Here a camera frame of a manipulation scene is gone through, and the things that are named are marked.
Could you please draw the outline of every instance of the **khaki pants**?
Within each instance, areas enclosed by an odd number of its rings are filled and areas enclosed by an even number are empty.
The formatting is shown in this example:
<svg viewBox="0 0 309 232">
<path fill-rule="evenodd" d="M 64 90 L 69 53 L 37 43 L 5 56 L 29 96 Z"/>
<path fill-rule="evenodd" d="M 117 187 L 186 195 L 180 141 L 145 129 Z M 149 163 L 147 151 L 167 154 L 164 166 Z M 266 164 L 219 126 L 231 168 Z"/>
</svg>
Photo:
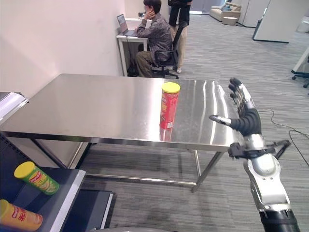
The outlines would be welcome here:
<svg viewBox="0 0 309 232">
<path fill-rule="evenodd" d="M 154 63 L 150 52 L 139 52 L 136 54 L 136 65 L 140 77 L 152 77 L 153 71 L 151 65 Z"/>
<path fill-rule="evenodd" d="M 185 54 L 185 44 L 187 42 L 187 34 L 188 34 L 188 27 L 185 27 L 180 35 L 178 41 L 178 68 L 181 68 L 183 65 L 184 54 Z M 178 25 L 175 27 L 170 27 L 170 33 L 172 35 L 172 39 L 174 40 L 176 32 L 178 30 Z"/>
</svg>

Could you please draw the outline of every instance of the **round table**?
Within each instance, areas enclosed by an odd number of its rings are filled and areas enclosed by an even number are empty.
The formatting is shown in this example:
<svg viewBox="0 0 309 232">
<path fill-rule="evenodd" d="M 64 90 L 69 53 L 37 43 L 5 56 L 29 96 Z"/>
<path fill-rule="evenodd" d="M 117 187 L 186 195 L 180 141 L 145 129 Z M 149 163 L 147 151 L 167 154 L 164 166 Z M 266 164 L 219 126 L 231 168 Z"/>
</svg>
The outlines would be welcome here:
<svg viewBox="0 0 309 232">
<path fill-rule="evenodd" d="M 235 25 L 238 19 L 235 17 L 223 17 L 222 23 L 226 25 Z"/>
</svg>

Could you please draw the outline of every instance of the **office chair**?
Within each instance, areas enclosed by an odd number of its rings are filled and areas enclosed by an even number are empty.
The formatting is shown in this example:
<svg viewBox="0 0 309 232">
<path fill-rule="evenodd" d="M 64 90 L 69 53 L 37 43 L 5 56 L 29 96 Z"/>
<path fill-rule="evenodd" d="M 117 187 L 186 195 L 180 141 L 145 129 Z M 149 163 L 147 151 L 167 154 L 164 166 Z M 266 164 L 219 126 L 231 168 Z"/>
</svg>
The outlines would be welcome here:
<svg viewBox="0 0 309 232">
<path fill-rule="evenodd" d="M 161 70 L 153 70 L 154 73 L 158 73 L 162 75 L 163 78 L 165 78 L 165 75 L 169 76 L 175 76 L 176 79 L 179 79 L 178 75 L 172 74 L 169 72 L 168 69 L 165 69 L 165 67 L 174 67 L 178 64 L 178 52 L 177 52 L 177 44 L 180 38 L 180 35 L 183 31 L 183 29 L 187 26 L 187 23 L 184 21 L 179 22 L 179 28 L 176 32 L 175 39 L 173 41 L 173 50 L 171 51 L 156 51 L 154 53 L 155 62 L 158 64 L 159 67 L 161 67 Z M 170 58 L 167 61 L 160 61 L 159 54 L 160 53 L 170 53 Z"/>
<path fill-rule="evenodd" d="M 294 70 L 292 70 L 292 73 L 295 74 L 292 77 L 292 80 L 295 80 L 297 77 L 303 77 L 303 78 L 309 79 L 309 72 L 307 72 L 308 68 L 309 68 L 309 56 L 308 56 L 307 62 L 302 65 L 301 69 L 299 69 L 301 70 L 301 72 L 295 72 Z M 303 85 L 304 88 L 307 88 L 308 86 L 309 86 L 309 82 Z"/>
</svg>

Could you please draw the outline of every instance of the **pringles can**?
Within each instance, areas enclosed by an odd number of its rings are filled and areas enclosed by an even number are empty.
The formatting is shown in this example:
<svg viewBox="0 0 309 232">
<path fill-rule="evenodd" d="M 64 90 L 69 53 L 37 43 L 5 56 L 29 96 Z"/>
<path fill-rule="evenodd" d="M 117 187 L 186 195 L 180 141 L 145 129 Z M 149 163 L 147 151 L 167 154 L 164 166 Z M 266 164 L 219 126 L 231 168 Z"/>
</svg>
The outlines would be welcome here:
<svg viewBox="0 0 309 232">
<path fill-rule="evenodd" d="M 59 189 L 59 184 L 31 161 L 20 164 L 15 169 L 14 176 L 26 181 L 46 195 L 53 195 Z"/>
<path fill-rule="evenodd" d="M 42 225 L 42 222 L 42 215 L 10 204 L 6 200 L 0 200 L 1 225 L 21 231 L 36 231 Z"/>
<path fill-rule="evenodd" d="M 174 82 L 166 82 L 162 85 L 162 102 L 160 127 L 162 129 L 171 129 L 174 125 L 178 95 L 180 86 Z"/>
</svg>

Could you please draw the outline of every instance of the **yellow lid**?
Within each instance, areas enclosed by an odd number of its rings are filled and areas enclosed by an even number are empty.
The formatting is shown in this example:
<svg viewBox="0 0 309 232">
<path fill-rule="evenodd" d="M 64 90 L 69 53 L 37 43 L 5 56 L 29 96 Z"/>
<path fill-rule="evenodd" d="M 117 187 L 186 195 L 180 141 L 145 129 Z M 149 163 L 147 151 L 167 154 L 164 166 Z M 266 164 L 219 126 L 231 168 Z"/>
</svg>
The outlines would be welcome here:
<svg viewBox="0 0 309 232">
<path fill-rule="evenodd" d="M 162 89 L 166 93 L 178 93 L 180 91 L 180 85 L 174 82 L 166 82 L 162 85 Z"/>
<path fill-rule="evenodd" d="M 4 217 L 4 215 L 6 214 L 8 209 L 9 209 L 8 201 L 1 199 L 0 200 L 0 220 L 1 220 L 2 217 Z"/>
<path fill-rule="evenodd" d="M 14 176 L 19 179 L 25 178 L 33 171 L 34 167 L 35 165 L 33 162 L 24 162 L 15 169 Z"/>
</svg>

